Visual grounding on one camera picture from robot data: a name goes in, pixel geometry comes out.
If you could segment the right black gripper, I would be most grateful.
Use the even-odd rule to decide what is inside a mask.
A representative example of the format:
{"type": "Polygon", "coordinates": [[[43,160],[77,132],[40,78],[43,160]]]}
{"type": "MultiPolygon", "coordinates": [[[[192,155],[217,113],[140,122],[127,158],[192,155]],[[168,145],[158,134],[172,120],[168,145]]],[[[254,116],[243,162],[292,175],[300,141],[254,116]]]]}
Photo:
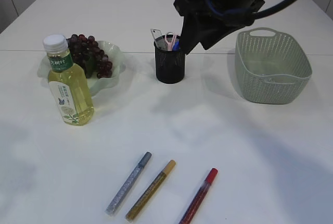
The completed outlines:
{"type": "Polygon", "coordinates": [[[199,43],[204,50],[254,23],[256,0],[175,0],[174,7],[184,18],[180,49],[189,54],[199,43]]]}

